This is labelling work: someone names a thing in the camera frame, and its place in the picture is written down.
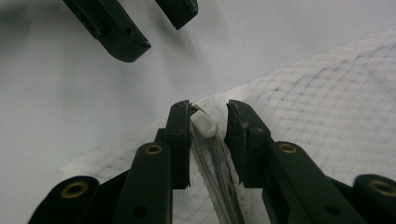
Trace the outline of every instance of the white fabric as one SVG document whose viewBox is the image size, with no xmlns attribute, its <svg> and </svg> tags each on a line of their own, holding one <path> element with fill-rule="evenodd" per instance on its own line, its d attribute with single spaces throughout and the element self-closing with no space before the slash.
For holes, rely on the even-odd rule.
<svg viewBox="0 0 396 224">
<path fill-rule="evenodd" d="M 199 101 L 218 121 L 221 137 L 230 99 L 250 104 L 276 141 L 300 145 L 326 175 L 348 185 L 361 174 L 396 179 L 396 28 Z M 104 182 L 119 174 L 165 122 L 73 159 L 61 168 L 64 178 L 91 175 Z M 203 183 L 192 161 L 191 188 L 174 194 L 174 223 L 217 222 Z M 268 221 L 260 195 L 238 188 L 246 223 Z"/>
</svg>

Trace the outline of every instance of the white cloth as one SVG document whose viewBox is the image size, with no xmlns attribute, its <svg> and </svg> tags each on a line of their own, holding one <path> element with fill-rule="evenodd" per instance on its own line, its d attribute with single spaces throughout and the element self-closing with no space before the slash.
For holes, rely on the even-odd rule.
<svg viewBox="0 0 396 224">
<path fill-rule="evenodd" d="M 332 178 L 348 185 L 361 174 L 396 179 L 396 27 L 199 101 L 218 121 L 221 137 L 230 99 L 250 104 L 276 141 L 301 146 Z M 129 169 L 137 148 L 153 141 L 165 122 L 71 160 L 61 167 L 64 178 L 104 182 Z M 237 192 L 246 223 L 268 222 L 259 190 L 239 186 Z M 194 161 L 191 188 L 174 197 L 174 223 L 217 222 Z"/>
</svg>

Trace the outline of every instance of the white background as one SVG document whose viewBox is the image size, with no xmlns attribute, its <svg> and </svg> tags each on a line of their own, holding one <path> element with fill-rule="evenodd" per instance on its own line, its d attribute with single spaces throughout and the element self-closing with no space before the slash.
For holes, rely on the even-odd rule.
<svg viewBox="0 0 396 224">
<path fill-rule="evenodd" d="M 396 2 L 199 0 L 176 31 L 154 0 L 122 0 L 152 48 L 112 58 L 62 1 L 0 0 L 0 223 L 26 223 L 58 167 L 168 113 L 396 25 Z"/>
</svg>

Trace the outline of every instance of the white plastic piece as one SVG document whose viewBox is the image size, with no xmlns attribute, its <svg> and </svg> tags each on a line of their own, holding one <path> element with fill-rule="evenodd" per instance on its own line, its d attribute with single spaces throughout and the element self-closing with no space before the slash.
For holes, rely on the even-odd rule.
<svg viewBox="0 0 396 224">
<path fill-rule="evenodd" d="M 218 124 L 202 110 L 191 115 L 191 122 L 203 138 L 211 138 L 218 131 Z"/>
</svg>

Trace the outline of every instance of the brass screw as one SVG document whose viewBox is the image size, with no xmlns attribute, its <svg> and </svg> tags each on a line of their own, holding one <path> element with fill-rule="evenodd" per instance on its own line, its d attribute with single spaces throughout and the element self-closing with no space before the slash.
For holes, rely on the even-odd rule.
<svg viewBox="0 0 396 224">
<path fill-rule="evenodd" d="M 396 197 L 396 187 L 383 181 L 374 179 L 369 182 L 370 187 L 376 192 L 389 197 Z"/>
<path fill-rule="evenodd" d="M 61 196 L 65 199 L 74 199 L 87 191 L 88 183 L 84 180 L 77 180 L 68 184 L 61 192 Z"/>
<path fill-rule="evenodd" d="M 280 144 L 279 149 L 283 152 L 290 153 L 290 154 L 297 152 L 297 148 L 290 144 Z"/>
<path fill-rule="evenodd" d="M 163 148 L 160 145 L 151 145 L 146 147 L 146 153 L 149 155 L 155 155 L 163 151 Z"/>
</svg>

